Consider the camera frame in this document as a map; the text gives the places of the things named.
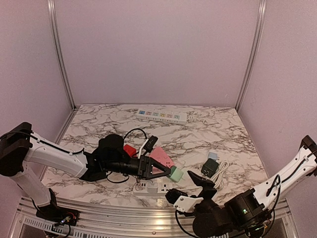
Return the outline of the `pink triangular power socket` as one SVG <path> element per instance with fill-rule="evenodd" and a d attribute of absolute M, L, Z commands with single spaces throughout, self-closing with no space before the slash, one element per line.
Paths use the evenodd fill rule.
<path fill-rule="evenodd" d="M 149 154 L 149 157 L 153 158 L 169 169 L 171 169 L 171 167 L 175 165 L 172 159 L 161 147 L 154 148 L 153 151 Z"/>

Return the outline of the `dark green charger plug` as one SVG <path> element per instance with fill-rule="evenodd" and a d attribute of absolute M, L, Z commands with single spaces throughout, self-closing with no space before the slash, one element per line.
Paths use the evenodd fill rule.
<path fill-rule="evenodd" d="M 201 173 L 211 178 L 217 171 L 219 163 L 213 159 L 207 159 L 201 168 Z"/>

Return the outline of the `white charger plug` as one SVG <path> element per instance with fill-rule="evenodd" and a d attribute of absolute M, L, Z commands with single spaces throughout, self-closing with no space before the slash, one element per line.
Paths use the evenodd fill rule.
<path fill-rule="evenodd" d="M 148 193 L 157 193 L 159 190 L 159 184 L 157 182 L 148 182 L 147 183 L 147 192 Z"/>

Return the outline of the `green plug adapter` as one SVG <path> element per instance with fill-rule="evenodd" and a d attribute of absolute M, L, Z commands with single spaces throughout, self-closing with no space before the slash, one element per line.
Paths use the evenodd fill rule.
<path fill-rule="evenodd" d="M 170 173 L 167 175 L 167 177 L 173 181 L 173 182 L 179 182 L 181 178 L 183 177 L 184 172 L 177 168 L 176 166 L 170 167 Z"/>

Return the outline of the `light blue charger plug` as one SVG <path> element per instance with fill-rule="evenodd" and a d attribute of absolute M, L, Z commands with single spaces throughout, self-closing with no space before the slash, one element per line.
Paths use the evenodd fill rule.
<path fill-rule="evenodd" d="M 209 153 L 208 153 L 208 158 L 209 158 L 209 159 L 212 159 L 212 160 L 214 160 L 214 161 L 217 161 L 217 160 L 218 160 L 217 153 L 209 152 Z"/>

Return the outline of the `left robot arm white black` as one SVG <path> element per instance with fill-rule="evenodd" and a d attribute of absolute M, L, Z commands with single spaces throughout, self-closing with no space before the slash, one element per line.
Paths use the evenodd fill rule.
<path fill-rule="evenodd" d="M 29 162 L 42 164 L 71 174 L 80 180 L 94 182 L 106 179 L 108 172 L 150 180 L 170 174 L 170 168 L 155 159 L 131 157 L 124 150 L 124 139 L 107 135 L 92 152 L 68 151 L 45 140 L 23 122 L 0 137 L 0 174 L 11 178 L 34 201 L 40 213 L 59 220 L 63 213 L 54 192 L 47 188 L 29 167 Z"/>

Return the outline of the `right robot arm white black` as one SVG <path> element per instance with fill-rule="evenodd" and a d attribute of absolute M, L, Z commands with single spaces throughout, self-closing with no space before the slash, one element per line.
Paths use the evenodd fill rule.
<path fill-rule="evenodd" d="M 212 199 L 195 206 L 193 232 L 200 238 L 232 231 L 254 230 L 272 217 L 278 201 L 303 180 L 317 173 L 317 145 L 305 136 L 291 162 L 269 178 L 219 207 Z"/>

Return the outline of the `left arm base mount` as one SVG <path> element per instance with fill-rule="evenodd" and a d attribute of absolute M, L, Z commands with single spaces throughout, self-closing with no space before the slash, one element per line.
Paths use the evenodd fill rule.
<path fill-rule="evenodd" d="M 39 210 L 36 216 L 44 220 L 43 230 L 52 238 L 67 238 L 72 235 L 72 228 L 77 224 L 79 211 L 69 208 L 61 208 L 58 215 L 44 214 Z"/>

